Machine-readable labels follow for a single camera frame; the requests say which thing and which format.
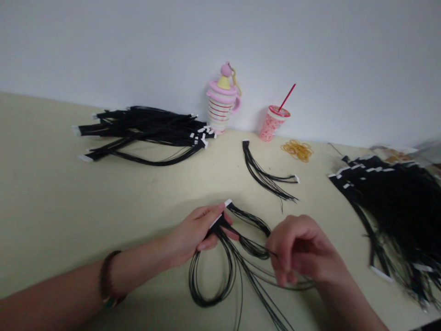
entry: pile of wires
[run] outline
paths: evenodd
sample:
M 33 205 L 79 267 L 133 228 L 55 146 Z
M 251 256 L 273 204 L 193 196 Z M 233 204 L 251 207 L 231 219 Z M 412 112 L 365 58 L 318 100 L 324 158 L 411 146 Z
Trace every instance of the pile of wires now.
M 76 136 L 117 137 L 119 139 L 99 148 L 91 148 L 90 153 L 79 157 L 86 162 L 93 162 L 108 155 L 145 164 L 148 166 L 170 166 L 188 159 L 190 156 L 208 147 L 207 138 L 216 138 L 214 131 L 206 122 L 196 120 L 197 116 L 175 114 L 170 111 L 134 106 L 125 110 L 91 114 L 99 123 L 84 126 L 72 126 Z M 149 161 L 135 155 L 121 152 L 120 149 L 144 141 L 161 145 L 177 146 L 182 149 L 171 157 L 161 161 Z
M 225 202 L 227 208 L 234 214 L 237 215 L 240 219 L 244 220 L 246 223 L 251 224 L 259 229 L 262 230 L 262 232 L 265 234 L 266 237 L 268 237 L 271 233 L 268 225 L 262 221 L 260 218 L 253 216 L 247 212 L 244 212 L 240 209 L 238 209 L 235 205 L 231 203 L 231 200 L 227 200 Z M 244 248 L 244 250 L 261 260 L 266 260 L 270 257 L 270 254 L 274 254 L 270 251 L 268 251 L 264 246 L 256 243 L 255 241 L 252 241 L 248 238 L 245 238 L 242 236 L 238 231 L 236 231 L 225 219 L 224 213 L 220 216 L 220 218 L 217 220 L 216 223 L 211 227 L 209 233 L 207 235 L 210 235 L 211 233 L 216 234 L 216 236 L 219 238 L 220 243 L 224 247 L 227 260 L 228 260 L 228 278 L 226 283 L 223 285 L 223 287 L 218 291 L 218 294 L 214 296 L 213 298 L 205 298 L 198 286 L 198 264 L 199 264 L 199 257 L 201 252 L 197 251 L 195 255 L 193 256 L 193 259 L 190 264 L 190 270 L 188 275 L 188 283 L 190 287 L 190 293 L 193 297 L 193 300 L 195 303 L 200 307 L 212 307 L 219 302 L 225 300 L 228 295 L 231 293 L 235 281 L 236 276 L 239 275 L 240 277 L 240 284 L 241 284 L 241 300 L 240 300 L 240 309 L 239 309 L 239 318 L 237 322 L 237 328 L 239 329 L 240 326 L 240 320 L 242 317 L 242 306 L 243 306 L 243 276 L 242 274 L 245 273 L 246 277 L 248 278 L 251 286 L 253 287 L 254 291 L 256 292 L 258 298 L 264 305 L 265 309 L 267 310 L 268 314 L 270 315 L 271 320 L 273 321 L 275 327 L 277 330 L 294 330 L 293 327 L 290 325 L 286 317 L 283 315 L 283 313 L 279 310 L 277 305 L 274 303 L 274 301 L 271 299 L 271 297 L 266 292 L 265 288 L 263 287 L 263 283 L 270 284 L 272 286 L 280 287 L 276 283 L 276 277 L 274 273 L 267 271 L 263 269 L 262 267 L 258 266 L 257 264 L 253 263 L 252 261 L 246 259 L 237 249 L 237 247 L 232 243 L 232 241 L 227 237 L 227 235 L 224 233 L 222 228 L 226 228 L 230 230 L 231 232 L 237 234 L 239 236 L 239 243 Z M 297 283 L 296 286 L 293 287 L 280 287 L 285 290 L 289 291 L 305 291 L 309 290 L 314 287 L 314 282 L 311 280 L 305 280 L 302 282 Z
M 299 200 L 296 197 L 292 196 L 291 194 L 285 192 L 276 184 L 276 182 L 291 183 L 291 184 L 300 183 L 300 180 L 296 175 L 291 175 L 287 177 L 277 177 L 270 175 L 266 173 L 253 158 L 253 155 L 249 150 L 248 139 L 242 140 L 242 148 L 243 148 L 243 154 L 245 155 L 245 164 L 247 165 L 248 171 L 250 172 L 251 176 L 253 176 L 253 178 L 256 180 L 256 182 L 259 183 L 260 186 L 264 187 L 266 190 L 278 196 L 281 201 L 288 200 L 295 202 Z
M 441 187 L 418 163 L 374 155 L 350 161 L 329 179 L 360 217 L 371 242 L 370 268 L 401 284 L 423 309 L 441 308 Z M 373 226 L 368 215 L 373 217 Z M 375 257 L 380 267 L 375 266 Z

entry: left hand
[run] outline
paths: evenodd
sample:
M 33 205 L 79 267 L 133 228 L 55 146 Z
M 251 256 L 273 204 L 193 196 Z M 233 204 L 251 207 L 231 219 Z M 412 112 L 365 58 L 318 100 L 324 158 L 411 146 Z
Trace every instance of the left hand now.
M 167 241 L 174 252 L 171 262 L 172 267 L 177 267 L 192 258 L 196 250 L 210 250 L 216 246 L 218 239 L 215 234 L 211 234 L 205 240 L 204 238 L 210 225 L 222 214 L 224 209 L 225 204 L 223 202 L 218 206 L 196 208 L 167 236 Z M 232 224 L 227 213 L 225 213 L 225 219 L 229 224 Z M 239 240 L 237 234 L 222 229 L 232 240 Z

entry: pink ice cream cup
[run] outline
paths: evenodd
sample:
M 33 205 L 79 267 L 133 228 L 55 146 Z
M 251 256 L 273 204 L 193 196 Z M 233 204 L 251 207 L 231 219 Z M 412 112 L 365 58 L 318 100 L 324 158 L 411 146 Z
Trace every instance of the pink ice cream cup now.
M 276 130 L 289 117 L 291 117 L 291 114 L 286 109 L 280 109 L 278 106 L 269 106 L 259 138 L 263 141 L 271 141 L 272 137 L 276 134 Z

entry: red straw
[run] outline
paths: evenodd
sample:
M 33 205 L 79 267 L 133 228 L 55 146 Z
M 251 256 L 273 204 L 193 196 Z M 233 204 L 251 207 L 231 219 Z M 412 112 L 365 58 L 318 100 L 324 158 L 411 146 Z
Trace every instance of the red straw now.
M 279 111 L 282 109 L 283 105 L 285 104 L 286 100 L 288 99 L 289 95 L 291 94 L 291 92 L 293 91 L 294 88 L 295 88 L 295 84 L 293 85 L 293 87 L 291 87 L 291 90 L 289 91 L 289 93 L 286 96 L 285 100 L 282 102 L 282 105 L 279 107 Z

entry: brown bead bracelet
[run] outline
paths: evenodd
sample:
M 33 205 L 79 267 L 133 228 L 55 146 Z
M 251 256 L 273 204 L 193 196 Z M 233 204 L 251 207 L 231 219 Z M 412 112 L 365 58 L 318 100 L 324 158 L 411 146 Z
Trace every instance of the brown bead bracelet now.
M 113 251 L 104 259 L 100 270 L 100 295 L 105 308 L 113 308 L 118 306 L 127 295 L 115 298 L 113 295 L 112 282 L 110 280 L 110 270 L 112 259 L 121 253 L 121 251 Z

